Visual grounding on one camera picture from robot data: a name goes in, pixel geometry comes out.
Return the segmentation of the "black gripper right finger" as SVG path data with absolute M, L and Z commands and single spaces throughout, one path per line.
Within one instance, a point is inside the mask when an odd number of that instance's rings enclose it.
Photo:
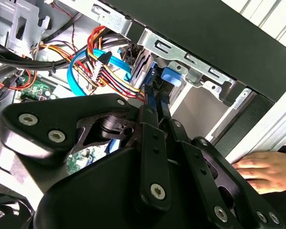
M 203 137 L 191 140 L 172 119 L 168 97 L 157 97 L 160 128 L 167 134 L 169 158 L 183 171 L 182 189 L 200 229 L 283 229 L 276 211 Z

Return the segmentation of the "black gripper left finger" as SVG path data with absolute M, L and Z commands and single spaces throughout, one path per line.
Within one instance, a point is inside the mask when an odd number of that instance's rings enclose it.
M 69 155 L 112 139 L 121 148 L 134 146 L 140 123 L 159 128 L 154 101 L 136 107 L 117 94 L 100 94 L 9 105 L 0 115 L 0 183 L 38 210 L 46 193 L 71 176 Z

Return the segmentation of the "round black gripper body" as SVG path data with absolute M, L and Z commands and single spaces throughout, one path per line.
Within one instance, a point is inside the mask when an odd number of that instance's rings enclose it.
M 198 229 L 186 203 L 183 171 L 169 158 L 167 134 L 139 124 L 134 146 L 118 149 L 54 185 L 35 229 Z

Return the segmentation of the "person's bare hand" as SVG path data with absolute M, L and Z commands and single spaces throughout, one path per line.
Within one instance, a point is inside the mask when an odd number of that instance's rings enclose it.
M 259 194 L 286 191 L 286 153 L 255 152 L 232 166 Z

